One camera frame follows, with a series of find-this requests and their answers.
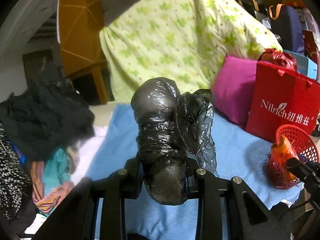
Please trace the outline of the pink striped garment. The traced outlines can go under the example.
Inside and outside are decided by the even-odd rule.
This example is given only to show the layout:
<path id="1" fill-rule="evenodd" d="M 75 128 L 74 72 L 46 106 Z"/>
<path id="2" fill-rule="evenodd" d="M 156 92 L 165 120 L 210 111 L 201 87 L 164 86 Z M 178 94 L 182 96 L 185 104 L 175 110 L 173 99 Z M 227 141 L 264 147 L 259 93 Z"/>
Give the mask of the pink striped garment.
<path id="1" fill-rule="evenodd" d="M 71 192 L 74 183 L 69 178 L 61 178 L 63 172 L 59 172 L 55 164 L 48 176 L 44 172 L 43 161 L 31 163 L 32 200 L 39 212 L 48 217 Z"/>

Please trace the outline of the red mesh basket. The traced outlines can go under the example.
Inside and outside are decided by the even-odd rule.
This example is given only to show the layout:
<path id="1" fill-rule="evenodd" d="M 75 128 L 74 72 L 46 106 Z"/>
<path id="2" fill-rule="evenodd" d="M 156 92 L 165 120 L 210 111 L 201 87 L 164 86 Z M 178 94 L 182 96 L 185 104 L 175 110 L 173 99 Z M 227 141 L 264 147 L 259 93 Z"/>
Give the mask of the red mesh basket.
<path id="1" fill-rule="evenodd" d="M 293 125 L 282 125 L 276 131 L 276 143 L 271 146 L 267 162 L 268 177 L 278 189 L 287 190 L 300 183 L 286 167 L 287 161 L 291 158 L 304 163 L 319 163 L 319 152 L 304 130 Z"/>

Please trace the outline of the orange wrapper trash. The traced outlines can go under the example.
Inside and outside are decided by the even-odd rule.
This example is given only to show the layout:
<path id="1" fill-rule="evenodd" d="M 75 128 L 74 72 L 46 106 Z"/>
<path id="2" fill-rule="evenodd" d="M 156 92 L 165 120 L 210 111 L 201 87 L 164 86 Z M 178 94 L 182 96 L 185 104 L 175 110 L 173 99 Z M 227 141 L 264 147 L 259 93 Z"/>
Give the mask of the orange wrapper trash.
<path id="1" fill-rule="evenodd" d="M 289 159 L 295 158 L 299 160 L 296 150 L 291 142 L 284 135 L 280 136 L 280 143 L 271 147 L 271 167 L 277 173 L 277 177 L 285 183 L 293 181 L 296 176 L 292 174 L 286 167 Z"/>

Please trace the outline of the green clover quilt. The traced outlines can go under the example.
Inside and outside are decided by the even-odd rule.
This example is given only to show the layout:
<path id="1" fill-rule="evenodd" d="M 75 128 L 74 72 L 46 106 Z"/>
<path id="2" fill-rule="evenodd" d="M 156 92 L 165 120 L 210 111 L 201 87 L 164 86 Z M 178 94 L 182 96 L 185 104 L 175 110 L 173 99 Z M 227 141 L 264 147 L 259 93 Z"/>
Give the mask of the green clover quilt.
<path id="1" fill-rule="evenodd" d="M 281 50 L 236 0 L 140 0 L 99 37 L 118 103 L 155 77 L 175 81 L 182 93 L 211 88 L 227 55 L 257 60 Z"/>

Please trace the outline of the red Nilrich paper bag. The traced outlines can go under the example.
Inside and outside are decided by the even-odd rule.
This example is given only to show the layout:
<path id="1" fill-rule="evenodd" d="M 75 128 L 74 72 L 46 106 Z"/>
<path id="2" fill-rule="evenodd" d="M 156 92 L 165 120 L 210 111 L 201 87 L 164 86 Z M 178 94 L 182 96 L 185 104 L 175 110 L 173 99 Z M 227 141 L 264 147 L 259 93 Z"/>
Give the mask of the red Nilrich paper bag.
<path id="1" fill-rule="evenodd" d="M 269 62 L 257 62 L 253 100 L 245 131 L 276 141 L 282 125 L 294 125 L 308 135 L 319 113 L 319 83 Z"/>

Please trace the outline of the black plastic bag trash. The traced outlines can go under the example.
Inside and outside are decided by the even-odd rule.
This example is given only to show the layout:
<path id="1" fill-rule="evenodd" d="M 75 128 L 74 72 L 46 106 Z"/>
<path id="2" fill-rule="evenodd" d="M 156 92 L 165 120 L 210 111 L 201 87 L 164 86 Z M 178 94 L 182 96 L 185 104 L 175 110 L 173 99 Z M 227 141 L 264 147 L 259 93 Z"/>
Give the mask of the black plastic bag trash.
<path id="1" fill-rule="evenodd" d="M 175 81 L 157 77 L 134 93 L 131 107 L 139 132 L 138 155 L 149 196 L 163 205 L 181 205 L 186 196 L 186 161 L 216 171 L 211 131 L 215 96 L 209 89 L 180 93 Z"/>

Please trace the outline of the navy tote bag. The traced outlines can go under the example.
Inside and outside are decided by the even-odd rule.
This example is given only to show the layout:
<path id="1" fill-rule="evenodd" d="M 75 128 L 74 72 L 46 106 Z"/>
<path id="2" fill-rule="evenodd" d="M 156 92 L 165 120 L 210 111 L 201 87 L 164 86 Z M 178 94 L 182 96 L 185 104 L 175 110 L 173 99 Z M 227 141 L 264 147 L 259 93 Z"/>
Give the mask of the navy tote bag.
<path id="1" fill-rule="evenodd" d="M 272 33 L 279 35 L 285 50 L 304 54 L 304 38 L 298 13 L 283 4 L 271 5 L 268 9 Z"/>

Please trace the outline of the teal garment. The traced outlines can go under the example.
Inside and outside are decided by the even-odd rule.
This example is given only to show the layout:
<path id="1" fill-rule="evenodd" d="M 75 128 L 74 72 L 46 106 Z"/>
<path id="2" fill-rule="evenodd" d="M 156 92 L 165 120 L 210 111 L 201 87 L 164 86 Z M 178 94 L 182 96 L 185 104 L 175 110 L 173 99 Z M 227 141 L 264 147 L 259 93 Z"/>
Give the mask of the teal garment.
<path id="1" fill-rule="evenodd" d="M 46 161 L 42 174 L 42 182 L 44 184 L 44 195 L 47 196 L 59 186 L 63 188 L 74 187 L 69 174 L 69 162 L 67 151 L 59 148 L 53 156 Z"/>

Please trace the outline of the red plastic bag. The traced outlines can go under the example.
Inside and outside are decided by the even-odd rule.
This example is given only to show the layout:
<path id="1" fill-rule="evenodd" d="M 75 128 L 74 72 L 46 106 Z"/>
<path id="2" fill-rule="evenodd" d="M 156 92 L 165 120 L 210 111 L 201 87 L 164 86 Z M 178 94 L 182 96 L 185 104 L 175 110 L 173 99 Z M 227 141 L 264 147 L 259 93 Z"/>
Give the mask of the red plastic bag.
<path id="1" fill-rule="evenodd" d="M 294 57 L 292 57 L 289 53 L 276 50 L 274 48 L 266 49 L 259 57 L 259 60 L 282 66 L 295 72 L 298 69 L 298 64 Z"/>

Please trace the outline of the black clothing pile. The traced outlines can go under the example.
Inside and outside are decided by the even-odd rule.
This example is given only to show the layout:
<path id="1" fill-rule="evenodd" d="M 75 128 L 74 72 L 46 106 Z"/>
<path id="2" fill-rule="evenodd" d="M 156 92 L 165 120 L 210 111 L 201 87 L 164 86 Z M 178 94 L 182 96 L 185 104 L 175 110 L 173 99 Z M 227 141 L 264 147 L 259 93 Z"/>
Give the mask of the black clothing pile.
<path id="1" fill-rule="evenodd" d="M 31 82 L 21 95 L 1 102 L 9 140 L 32 161 L 45 161 L 60 148 L 94 135 L 95 116 L 71 82 Z"/>

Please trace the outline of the orange wooden column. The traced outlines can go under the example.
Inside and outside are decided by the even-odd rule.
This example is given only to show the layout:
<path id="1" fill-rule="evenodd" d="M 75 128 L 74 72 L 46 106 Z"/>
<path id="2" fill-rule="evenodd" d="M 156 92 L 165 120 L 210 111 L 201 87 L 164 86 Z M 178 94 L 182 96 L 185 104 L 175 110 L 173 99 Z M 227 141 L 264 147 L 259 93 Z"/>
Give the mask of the orange wooden column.
<path id="1" fill-rule="evenodd" d="M 59 0 L 57 26 L 61 58 L 66 77 L 93 77 L 101 104 L 108 95 L 101 71 L 107 67 L 100 46 L 99 32 L 104 26 L 101 0 Z"/>

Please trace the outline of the magenta pillow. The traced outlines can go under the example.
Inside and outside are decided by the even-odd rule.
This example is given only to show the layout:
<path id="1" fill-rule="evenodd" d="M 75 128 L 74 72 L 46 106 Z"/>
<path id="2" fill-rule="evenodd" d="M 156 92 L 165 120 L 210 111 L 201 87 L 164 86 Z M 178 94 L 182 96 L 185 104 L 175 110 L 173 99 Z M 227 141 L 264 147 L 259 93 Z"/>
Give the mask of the magenta pillow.
<path id="1" fill-rule="evenodd" d="M 227 56 L 212 87 L 215 108 L 242 129 L 251 109 L 256 67 L 256 60 Z"/>

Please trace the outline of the light blue shoe box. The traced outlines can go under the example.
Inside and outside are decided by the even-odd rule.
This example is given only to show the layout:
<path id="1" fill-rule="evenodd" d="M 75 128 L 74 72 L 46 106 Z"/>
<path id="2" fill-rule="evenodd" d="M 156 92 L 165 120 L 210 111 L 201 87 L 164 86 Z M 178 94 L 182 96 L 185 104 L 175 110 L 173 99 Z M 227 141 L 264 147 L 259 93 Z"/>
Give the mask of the light blue shoe box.
<path id="1" fill-rule="evenodd" d="M 317 79 L 317 64 L 306 56 L 300 55 L 299 53 L 294 53 L 292 51 L 284 50 L 284 52 L 289 53 L 297 61 L 298 72 L 311 79 Z"/>

